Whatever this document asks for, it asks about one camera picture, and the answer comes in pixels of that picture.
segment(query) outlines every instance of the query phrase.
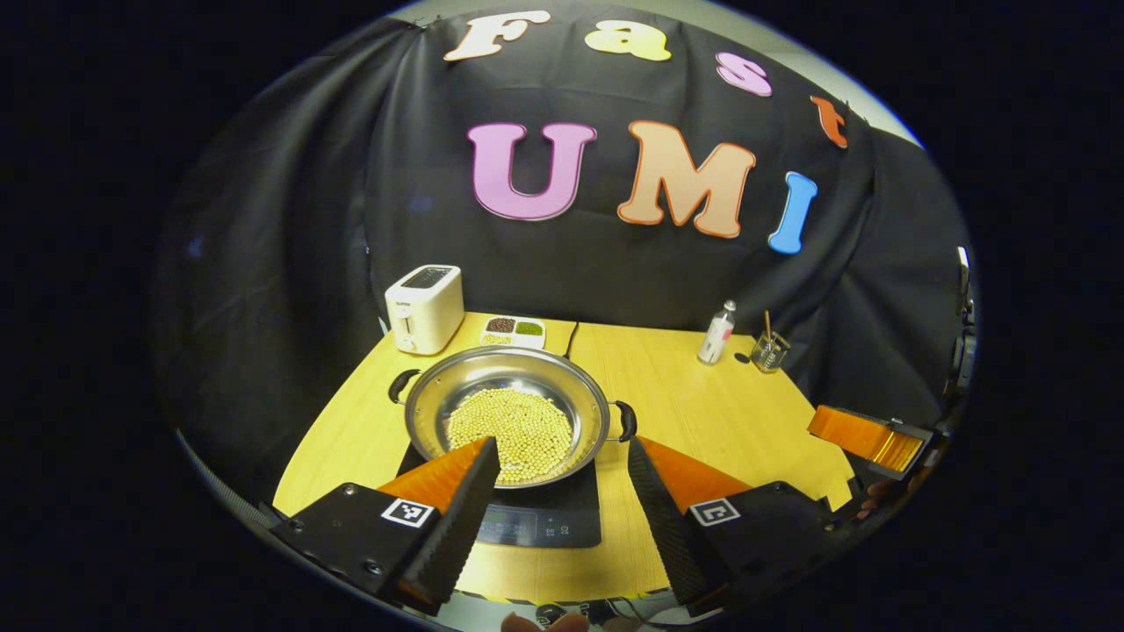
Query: black cloth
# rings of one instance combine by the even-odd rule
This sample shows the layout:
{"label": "black cloth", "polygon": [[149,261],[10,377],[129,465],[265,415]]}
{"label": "black cloth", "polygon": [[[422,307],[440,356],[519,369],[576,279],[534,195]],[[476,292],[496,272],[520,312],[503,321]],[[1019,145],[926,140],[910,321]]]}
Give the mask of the black cloth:
{"label": "black cloth", "polygon": [[[184,182],[154,288],[164,403],[252,502],[272,499],[307,428],[382,335],[384,290],[426,263],[464,270],[470,310],[701,332],[733,298],[736,332],[755,334],[770,309],[792,344],[785,368],[813,404],[937,421],[960,333],[955,247],[970,244],[925,152],[717,35],[625,8],[543,8],[550,22],[453,64],[442,56],[465,22],[491,12],[426,29],[379,20],[271,85]],[[672,57],[587,46],[609,18],[660,28]],[[772,96],[723,81],[718,52],[759,63]],[[809,96],[844,117],[846,150],[827,139]],[[617,217],[636,172],[637,119],[677,127],[696,165],[719,143],[754,153],[736,238]],[[513,173],[527,192],[547,184],[544,125],[597,129],[563,215],[515,222],[475,200],[465,134],[506,121],[528,132]],[[767,244],[788,171],[818,187],[796,255]]]}

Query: small bottle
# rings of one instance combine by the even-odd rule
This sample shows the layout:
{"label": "small bottle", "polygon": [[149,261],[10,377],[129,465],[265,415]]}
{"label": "small bottle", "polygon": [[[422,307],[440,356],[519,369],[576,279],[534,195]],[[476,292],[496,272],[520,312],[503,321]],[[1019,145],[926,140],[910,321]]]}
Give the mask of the small bottle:
{"label": "small bottle", "polygon": [[725,309],[714,315],[710,319],[710,328],[706,331],[706,338],[699,347],[699,360],[705,364],[715,364],[722,358],[722,350],[726,347],[729,334],[734,333],[734,309],[737,305],[733,300],[727,300],[723,306]]}

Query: toaster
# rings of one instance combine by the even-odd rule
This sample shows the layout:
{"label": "toaster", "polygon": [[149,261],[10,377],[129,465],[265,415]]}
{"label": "toaster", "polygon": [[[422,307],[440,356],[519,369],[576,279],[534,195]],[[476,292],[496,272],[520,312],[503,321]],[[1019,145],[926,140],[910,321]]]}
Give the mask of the toaster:
{"label": "toaster", "polygon": [[433,355],[464,319],[461,269],[423,265],[387,290],[390,331],[400,351]]}

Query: letter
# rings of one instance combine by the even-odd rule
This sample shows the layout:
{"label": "letter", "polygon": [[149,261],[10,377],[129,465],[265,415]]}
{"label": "letter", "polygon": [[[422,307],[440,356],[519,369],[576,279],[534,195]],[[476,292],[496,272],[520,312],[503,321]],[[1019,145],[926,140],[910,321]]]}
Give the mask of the letter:
{"label": "letter", "polygon": [[841,148],[846,148],[846,138],[840,134],[840,125],[846,125],[843,121],[843,117],[835,112],[835,106],[832,105],[827,99],[821,99],[819,97],[808,97],[812,99],[813,103],[819,108],[819,127],[824,128],[824,134],[832,139]]}
{"label": "letter", "polygon": [[788,184],[785,214],[780,218],[780,226],[769,235],[769,247],[782,254],[796,254],[800,252],[800,231],[804,229],[804,220],[808,217],[808,205],[819,188],[806,175],[795,171],[785,174],[785,183]]}
{"label": "letter", "polygon": [[718,75],[726,80],[726,83],[737,85],[758,97],[772,94],[772,85],[765,81],[765,71],[758,64],[733,53],[718,53],[715,58],[722,64],[718,66]]}
{"label": "letter", "polygon": [[475,145],[472,188],[481,206],[510,219],[537,222],[565,213],[578,196],[581,153],[586,143],[597,138],[597,130],[577,123],[554,123],[543,127],[543,136],[554,145],[551,181],[537,196],[520,193],[511,187],[511,161],[515,143],[527,128],[515,123],[490,123],[469,130]]}
{"label": "letter", "polygon": [[671,220],[682,226],[706,198],[695,227],[716,237],[733,238],[742,232],[737,223],[745,177],[756,164],[754,155],[731,143],[718,144],[703,165],[695,168],[679,129],[652,120],[636,120],[628,132],[640,141],[636,180],[628,201],[617,207],[617,216],[631,224],[659,224],[660,187],[671,210]]}
{"label": "letter", "polygon": [[543,24],[550,19],[551,15],[546,11],[519,11],[471,19],[461,45],[445,53],[445,61],[455,62],[499,53],[504,47],[496,44],[498,36],[502,35],[505,42],[515,42],[527,30],[528,21]]}
{"label": "letter", "polygon": [[662,30],[646,24],[627,20],[604,20],[586,36],[586,44],[595,51],[606,53],[632,53],[642,60],[663,62],[671,58],[664,48],[668,36]]}

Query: yellow table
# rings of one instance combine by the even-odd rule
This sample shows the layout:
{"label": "yellow table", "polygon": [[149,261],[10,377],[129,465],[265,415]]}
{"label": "yellow table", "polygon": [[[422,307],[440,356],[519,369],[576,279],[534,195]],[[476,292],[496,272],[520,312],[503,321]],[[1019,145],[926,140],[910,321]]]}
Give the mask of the yellow table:
{"label": "yellow table", "polygon": [[[417,356],[383,337],[332,398],[289,462],[273,504],[288,515],[343,482],[379,487],[395,478],[409,445],[404,409],[387,388],[407,369],[479,344],[490,315],[469,313],[438,355]],[[547,320],[546,350],[562,354],[573,323]],[[703,334],[582,323],[570,358],[608,399],[635,408],[640,434],[705,461],[749,485],[785,480],[832,508],[851,498],[843,451],[807,433],[814,409],[782,371],[736,361],[751,336],[732,336],[722,360],[695,354]],[[620,434],[613,414],[609,436]],[[627,471],[628,445],[606,442],[595,459],[601,543],[537,549],[477,542],[456,588],[531,602],[577,602],[665,588],[668,576]]]}

